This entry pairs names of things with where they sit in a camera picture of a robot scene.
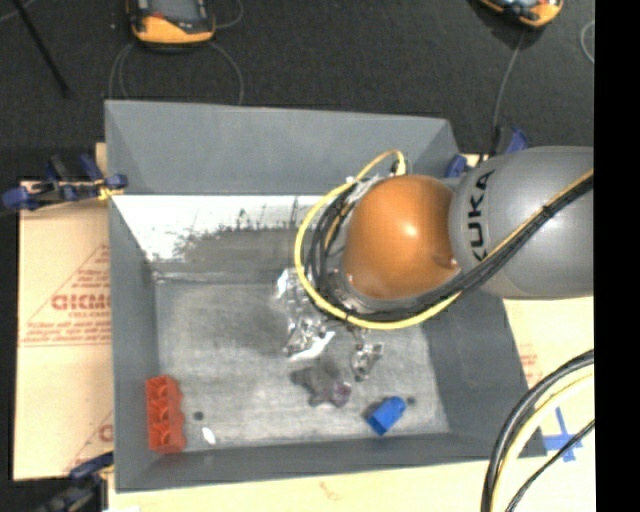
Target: small white object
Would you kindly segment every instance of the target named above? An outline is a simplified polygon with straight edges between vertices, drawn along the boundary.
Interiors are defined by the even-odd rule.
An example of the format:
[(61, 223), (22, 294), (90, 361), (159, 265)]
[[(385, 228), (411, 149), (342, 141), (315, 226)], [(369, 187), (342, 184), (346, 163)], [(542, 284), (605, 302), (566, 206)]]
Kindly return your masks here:
[(216, 435), (213, 433), (213, 430), (211, 430), (209, 427), (202, 427), (202, 436), (204, 437), (205, 441), (210, 445), (216, 444)]

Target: red block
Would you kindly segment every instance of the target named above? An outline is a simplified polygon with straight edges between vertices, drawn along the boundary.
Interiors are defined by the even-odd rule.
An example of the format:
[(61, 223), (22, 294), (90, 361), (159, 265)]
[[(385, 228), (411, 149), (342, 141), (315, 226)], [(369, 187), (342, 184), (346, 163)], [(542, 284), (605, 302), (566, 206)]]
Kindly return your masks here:
[(168, 375), (159, 375), (147, 379), (145, 387), (149, 448), (162, 454), (184, 450), (187, 440), (182, 434), (184, 414), (178, 383)]

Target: orange device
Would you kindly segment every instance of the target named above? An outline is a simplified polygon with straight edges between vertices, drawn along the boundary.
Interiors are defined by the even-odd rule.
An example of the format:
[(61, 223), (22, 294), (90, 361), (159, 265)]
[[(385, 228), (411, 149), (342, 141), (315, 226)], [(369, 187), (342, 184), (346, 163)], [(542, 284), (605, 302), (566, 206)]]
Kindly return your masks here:
[(127, 0), (133, 34), (147, 46), (180, 48), (210, 40), (212, 0)]
[(549, 23), (560, 13), (564, 0), (480, 0), (480, 2), (520, 23), (538, 28)]

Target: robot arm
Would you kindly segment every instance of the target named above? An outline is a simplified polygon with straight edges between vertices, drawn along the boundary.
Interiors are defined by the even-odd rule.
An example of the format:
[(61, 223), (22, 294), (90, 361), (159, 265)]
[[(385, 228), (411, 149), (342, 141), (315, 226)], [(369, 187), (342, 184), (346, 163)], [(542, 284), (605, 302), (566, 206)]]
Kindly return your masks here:
[[(395, 329), (478, 286), (509, 298), (593, 293), (591, 148), (499, 155), (451, 188), (421, 175), (372, 181), (356, 201), (355, 182), (329, 193), (298, 233), (298, 278), (328, 314)], [(323, 208), (303, 263), (305, 232)]]

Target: gray bin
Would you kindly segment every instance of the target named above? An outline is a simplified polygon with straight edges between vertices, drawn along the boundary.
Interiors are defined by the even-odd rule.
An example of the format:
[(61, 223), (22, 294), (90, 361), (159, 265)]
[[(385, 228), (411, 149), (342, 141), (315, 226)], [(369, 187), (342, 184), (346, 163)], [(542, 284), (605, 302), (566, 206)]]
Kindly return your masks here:
[[(130, 180), (110, 208), (118, 491), (488, 456), (527, 389), (501, 300), (469, 293), (421, 326), (373, 333), (385, 355), (338, 409), (309, 406), (290, 381), (302, 363), (282, 353), (271, 293), (318, 195), (391, 148), (441, 177), (457, 152), (446, 121), (109, 101), (106, 127), (109, 172)], [(338, 327), (324, 357), (347, 374), (352, 348)], [(147, 441), (144, 383), (165, 373), (184, 394), (187, 447), (173, 455)], [(363, 414), (395, 394), (411, 405), (379, 438)]]

